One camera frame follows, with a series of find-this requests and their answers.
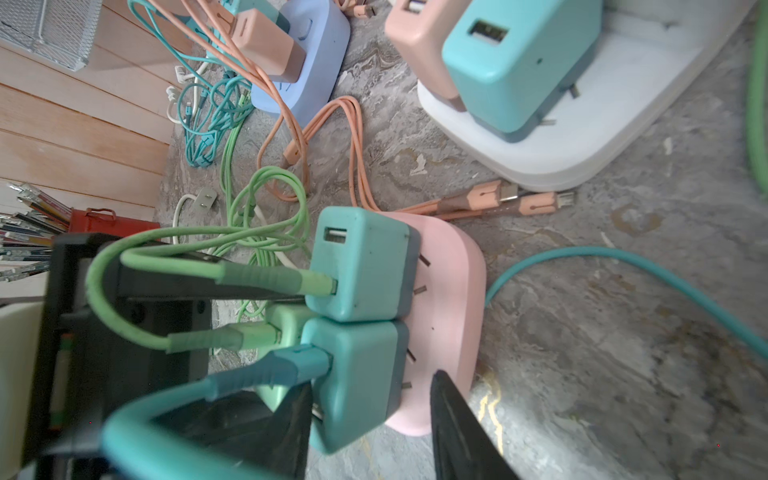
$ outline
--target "wooden wall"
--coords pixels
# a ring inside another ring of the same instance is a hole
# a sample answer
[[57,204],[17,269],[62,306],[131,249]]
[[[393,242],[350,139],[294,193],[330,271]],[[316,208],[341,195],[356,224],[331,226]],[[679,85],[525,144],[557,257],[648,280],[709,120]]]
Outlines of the wooden wall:
[[[174,130],[165,90],[176,84],[177,62],[125,0],[103,5],[80,71],[0,41],[0,175],[64,192],[62,201],[80,194],[87,207],[118,202],[119,214],[144,215],[157,203]],[[161,23],[174,47],[191,50]]]

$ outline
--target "blue power strip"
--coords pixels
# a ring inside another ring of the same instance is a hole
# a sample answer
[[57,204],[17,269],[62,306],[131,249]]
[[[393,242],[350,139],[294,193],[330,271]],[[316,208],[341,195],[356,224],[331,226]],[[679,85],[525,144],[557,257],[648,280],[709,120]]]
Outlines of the blue power strip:
[[[305,127],[323,108],[339,77],[346,46],[349,21],[331,0],[291,0],[280,13],[290,23],[289,35],[306,51],[306,60],[294,84],[276,83],[280,96]],[[277,118],[277,103],[258,87],[251,90],[253,106]]]

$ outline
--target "teal charger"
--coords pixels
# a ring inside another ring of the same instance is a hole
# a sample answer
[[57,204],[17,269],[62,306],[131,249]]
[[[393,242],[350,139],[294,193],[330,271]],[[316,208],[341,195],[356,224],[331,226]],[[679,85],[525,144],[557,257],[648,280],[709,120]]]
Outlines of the teal charger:
[[301,343],[328,353],[331,368],[313,380],[310,444],[331,455],[381,425],[400,405],[408,327],[400,321],[336,323],[315,318]]
[[310,270],[336,280],[336,294],[306,305],[337,322],[402,318],[411,311],[421,235],[357,207],[327,207],[317,221]]
[[592,62],[602,0],[473,0],[442,49],[475,120],[524,140]]

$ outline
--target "bundled orange cable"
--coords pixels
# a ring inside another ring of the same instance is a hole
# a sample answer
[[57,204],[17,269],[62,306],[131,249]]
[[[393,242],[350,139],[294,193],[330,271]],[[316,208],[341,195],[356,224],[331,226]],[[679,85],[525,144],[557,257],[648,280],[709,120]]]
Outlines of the bundled orange cable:
[[[299,125],[299,122],[296,120],[296,117],[293,116],[293,112],[288,108],[288,106],[285,104],[283,99],[280,97],[280,94],[278,93],[277,89],[275,88],[274,83],[270,80],[269,76],[266,74],[266,72],[255,62],[250,60],[248,57],[246,57],[242,51],[234,44],[232,41],[232,37],[229,34],[230,29],[227,28],[226,25],[222,23],[222,21],[215,15],[215,12],[208,4],[207,0],[180,0],[181,3],[184,5],[186,10],[189,12],[190,16],[194,19],[194,21],[201,27],[205,28],[205,25],[211,25],[216,30],[219,31],[221,34],[221,39],[217,38],[215,35],[209,35],[209,38],[211,41],[215,42],[216,45],[221,48],[222,51],[225,51],[227,54],[229,54],[232,58],[235,58],[240,64],[237,64],[235,61],[232,61],[230,58],[228,58],[226,55],[223,55],[220,51],[215,49],[214,47],[210,46],[206,41],[204,41],[202,38],[200,38],[198,35],[196,35],[189,27],[187,27],[181,20],[179,20],[175,15],[173,15],[172,12],[169,12],[161,3],[159,0],[148,0],[149,3],[151,3],[158,12],[160,12],[168,21],[170,21],[176,28],[181,30],[187,37],[192,38],[200,47],[205,49],[205,51],[211,53],[216,58],[221,60],[221,62],[226,65],[231,70],[235,71],[237,74],[241,75],[243,78],[250,81],[253,85],[256,85],[258,88],[266,92],[280,107],[280,116],[277,119],[277,122],[275,122],[274,127],[272,128],[272,131],[267,135],[266,139],[261,145],[261,148],[259,149],[259,153],[256,158],[256,166],[257,169],[261,168],[262,165],[262,159],[264,156],[264,153],[266,151],[267,146],[270,144],[272,139],[274,139],[278,129],[280,128],[280,125],[283,124],[285,121],[288,127],[288,130],[291,133],[291,137],[293,137],[293,140],[290,142],[288,147],[283,153],[285,163],[283,164],[284,167],[288,167],[290,165],[296,165],[299,164],[301,168],[301,180],[304,184],[304,188],[309,193],[310,191],[310,166],[307,163],[307,143],[308,141],[317,133],[317,131],[325,124],[325,122],[330,118],[331,114],[336,111],[336,109],[341,108],[344,111],[344,114],[346,115],[346,119],[349,122],[349,129],[351,130],[351,141],[349,145],[349,198],[352,201],[352,205],[354,207],[358,206],[357,201],[357,195],[355,193],[355,185],[357,185],[357,190],[360,196],[360,204],[363,208],[367,210],[372,211],[381,211],[379,207],[376,205],[376,202],[373,200],[373,193],[371,191],[369,182],[368,182],[368,175],[366,174],[366,168],[365,163],[362,158],[362,110],[360,108],[360,103],[354,98],[349,95],[345,95],[343,97],[335,98],[328,102],[328,104],[323,107],[317,115],[308,123],[308,125],[302,129]],[[334,0],[336,4],[343,10],[344,8],[348,8],[349,6],[356,5],[356,0]],[[200,11],[204,12],[207,18],[202,18],[200,16]],[[477,187],[468,190],[467,194],[470,194],[471,192],[475,192],[478,188],[483,188],[485,185],[478,185]],[[285,201],[296,201],[295,195],[289,195],[284,194],[280,192],[275,184],[271,184],[267,186],[268,190],[274,194],[277,198]],[[528,196],[533,200],[533,197],[539,197],[538,195],[531,195]],[[550,197],[540,198],[538,201],[549,201]],[[409,213],[409,214],[437,214],[437,217],[443,217],[446,220],[449,218],[459,218],[455,215],[451,216],[450,214],[441,214],[438,208],[438,205],[441,203],[441,200],[430,200],[429,202],[425,202],[423,204],[414,205],[412,207],[403,208],[401,210],[397,210],[398,212],[403,213]],[[460,216],[461,218],[466,217],[476,217],[483,215],[484,211],[486,210],[477,210],[477,211],[466,211],[462,213]],[[550,211],[543,211],[539,210],[535,213],[550,213]]]

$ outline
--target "metal basket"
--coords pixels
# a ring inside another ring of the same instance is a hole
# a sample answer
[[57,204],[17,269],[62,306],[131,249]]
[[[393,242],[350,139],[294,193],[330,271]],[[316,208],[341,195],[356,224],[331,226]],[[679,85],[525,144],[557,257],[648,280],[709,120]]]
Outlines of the metal basket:
[[0,38],[62,67],[88,64],[101,0],[0,0]]

